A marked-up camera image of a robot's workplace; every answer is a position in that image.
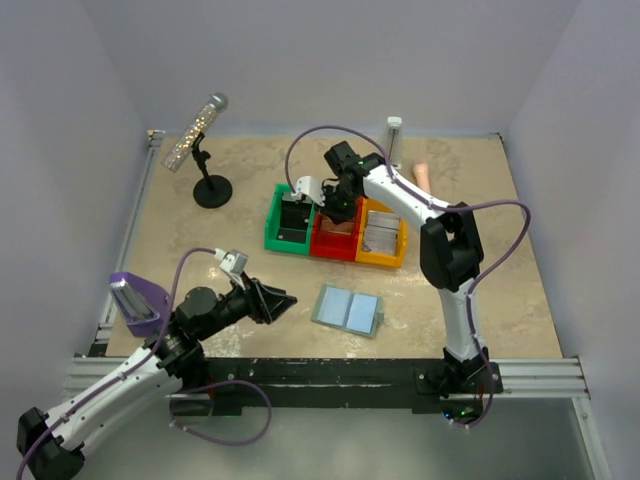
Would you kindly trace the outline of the gold credit card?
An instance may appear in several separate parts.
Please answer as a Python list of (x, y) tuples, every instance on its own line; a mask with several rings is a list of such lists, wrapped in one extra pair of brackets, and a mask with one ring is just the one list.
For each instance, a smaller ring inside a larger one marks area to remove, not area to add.
[(320, 231), (326, 234), (351, 236), (357, 230), (353, 221), (335, 223), (326, 215), (320, 216)]

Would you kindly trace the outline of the teal leather card holder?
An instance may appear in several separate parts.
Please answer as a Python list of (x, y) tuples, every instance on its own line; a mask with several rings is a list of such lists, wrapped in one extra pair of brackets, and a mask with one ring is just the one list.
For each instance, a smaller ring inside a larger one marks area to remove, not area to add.
[(379, 324), (384, 321), (383, 299), (324, 284), (311, 320), (350, 334), (374, 338)]

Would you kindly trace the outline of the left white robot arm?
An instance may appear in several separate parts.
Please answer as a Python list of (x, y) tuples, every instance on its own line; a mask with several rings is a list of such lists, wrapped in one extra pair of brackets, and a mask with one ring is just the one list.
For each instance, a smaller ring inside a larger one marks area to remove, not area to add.
[(89, 442), (147, 404), (181, 390), (195, 392), (210, 380), (202, 341), (249, 318), (271, 324), (297, 302), (286, 291), (244, 278), (225, 295), (190, 290), (166, 327), (147, 338), (111, 373), (71, 400), (18, 421), (18, 471), (36, 479), (71, 479), (83, 467)]

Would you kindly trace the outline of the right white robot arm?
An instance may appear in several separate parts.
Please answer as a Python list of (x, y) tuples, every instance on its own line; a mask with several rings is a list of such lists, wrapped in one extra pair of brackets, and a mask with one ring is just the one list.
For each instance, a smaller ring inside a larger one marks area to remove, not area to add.
[(332, 146), (324, 159), (337, 183), (322, 189), (321, 211), (330, 219), (345, 221), (361, 198), (375, 200), (398, 215), (419, 235), (420, 270), (438, 290), (446, 327), (444, 360), (435, 373), (425, 376), (443, 397), (469, 391), (481, 379), (487, 349), (474, 322), (473, 282), (484, 259), (473, 213), (462, 203), (451, 206), (411, 184), (384, 157), (364, 157), (343, 141)]

